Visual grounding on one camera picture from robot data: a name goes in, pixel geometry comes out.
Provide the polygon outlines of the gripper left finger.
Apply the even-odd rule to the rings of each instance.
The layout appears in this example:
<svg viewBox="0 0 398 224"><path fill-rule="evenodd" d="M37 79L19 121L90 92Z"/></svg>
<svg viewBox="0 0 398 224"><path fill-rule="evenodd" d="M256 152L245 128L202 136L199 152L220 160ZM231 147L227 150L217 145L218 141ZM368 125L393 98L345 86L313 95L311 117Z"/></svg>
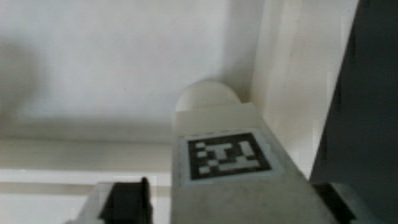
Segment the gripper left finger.
<svg viewBox="0 0 398 224"><path fill-rule="evenodd" d="M146 177L138 182L103 182L94 186L82 211L66 224L153 224Z"/></svg>

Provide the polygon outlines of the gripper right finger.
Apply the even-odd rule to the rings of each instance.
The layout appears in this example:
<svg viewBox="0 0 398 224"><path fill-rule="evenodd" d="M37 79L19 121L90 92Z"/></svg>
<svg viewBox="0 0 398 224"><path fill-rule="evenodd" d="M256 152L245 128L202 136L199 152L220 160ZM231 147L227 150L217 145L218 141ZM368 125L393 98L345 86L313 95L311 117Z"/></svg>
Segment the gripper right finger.
<svg viewBox="0 0 398 224"><path fill-rule="evenodd" d="M337 224L380 224L353 188L343 183L314 183L314 191Z"/></svg>

